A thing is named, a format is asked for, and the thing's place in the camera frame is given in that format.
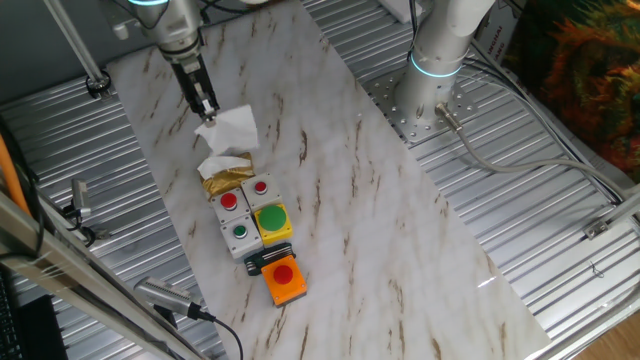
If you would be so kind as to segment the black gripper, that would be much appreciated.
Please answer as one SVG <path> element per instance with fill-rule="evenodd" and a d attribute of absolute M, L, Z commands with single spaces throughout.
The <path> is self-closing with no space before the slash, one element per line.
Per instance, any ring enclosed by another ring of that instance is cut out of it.
<path fill-rule="evenodd" d="M 204 122 L 213 121 L 220 109 L 201 58 L 189 58 L 172 64 L 191 111 Z"/>

